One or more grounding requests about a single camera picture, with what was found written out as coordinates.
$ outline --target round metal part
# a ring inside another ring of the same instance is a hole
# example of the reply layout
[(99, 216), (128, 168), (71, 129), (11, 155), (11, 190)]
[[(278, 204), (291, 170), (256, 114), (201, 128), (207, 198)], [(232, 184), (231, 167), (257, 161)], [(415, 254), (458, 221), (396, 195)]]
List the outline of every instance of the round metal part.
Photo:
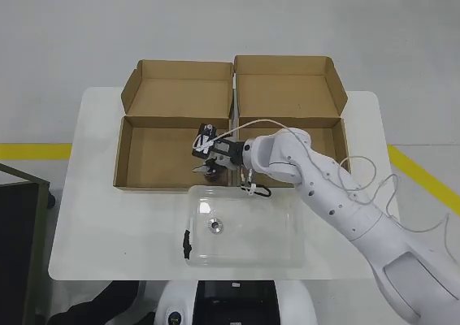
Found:
[(223, 223), (217, 218), (208, 220), (208, 228), (214, 234), (219, 234), (223, 231)]

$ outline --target white robotic arm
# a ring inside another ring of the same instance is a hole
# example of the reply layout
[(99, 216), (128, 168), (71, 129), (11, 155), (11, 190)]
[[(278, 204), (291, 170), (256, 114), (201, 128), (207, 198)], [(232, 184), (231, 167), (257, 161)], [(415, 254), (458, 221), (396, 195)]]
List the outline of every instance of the white robotic arm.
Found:
[(243, 163), (258, 173), (294, 184), (301, 199), (366, 258), (387, 302), (408, 323), (459, 324), (459, 267), (368, 203), (364, 191), (344, 190), (360, 187), (332, 158), (310, 146), (307, 132), (282, 129), (247, 140)]

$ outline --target transparent plastic bin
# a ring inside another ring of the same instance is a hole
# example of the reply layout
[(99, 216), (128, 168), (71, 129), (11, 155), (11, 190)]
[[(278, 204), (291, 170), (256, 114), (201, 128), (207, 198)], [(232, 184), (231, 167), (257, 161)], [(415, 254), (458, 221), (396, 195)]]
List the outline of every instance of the transparent plastic bin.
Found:
[(304, 263), (300, 201), (295, 191), (272, 189), (271, 197), (240, 188), (193, 186), (187, 229), (187, 263), (209, 267), (299, 267)]

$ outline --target yellow tape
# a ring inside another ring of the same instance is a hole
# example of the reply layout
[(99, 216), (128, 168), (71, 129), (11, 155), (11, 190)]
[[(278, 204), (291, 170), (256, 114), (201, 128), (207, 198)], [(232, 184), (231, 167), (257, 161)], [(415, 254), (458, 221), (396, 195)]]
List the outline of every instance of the yellow tape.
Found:
[(460, 216), (460, 196), (453, 190), (446, 187), (433, 175), (429, 174), (416, 162), (407, 158), (400, 150), (388, 145), (389, 158), (391, 163), (409, 176), (413, 181), (420, 184), (440, 202), (448, 206), (453, 212)]
[(0, 160), (66, 160), (71, 143), (0, 143)]

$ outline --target gray floor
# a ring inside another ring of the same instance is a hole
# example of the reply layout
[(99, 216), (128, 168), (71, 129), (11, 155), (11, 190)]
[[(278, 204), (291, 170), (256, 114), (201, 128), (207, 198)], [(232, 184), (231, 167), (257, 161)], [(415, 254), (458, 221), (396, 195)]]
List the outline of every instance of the gray floor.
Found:
[[(331, 56), (348, 90), (378, 95), (388, 143), (460, 194), (460, 2), (454, 0), (0, 0), (0, 142), (71, 142), (83, 91), (123, 85), (138, 59), (232, 61), (236, 54)], [(67, 162), (6, 163), (50, 180), (61, 194)], [(401, 176), (402, 222), (424, 228), (449, 211)], [(56, 218), (55, 212), (50, 223)], [(441, 231), (424, 239), (443, 249)], [(449, 247), (460, 260), (457, 217)], [(46, 279), (47, 314), (105, 286)], [(403, 323), (372, 280), (306, 285), (321, 324)], [(142, 309), (152, 307), (162, 287), (147, 284)]]

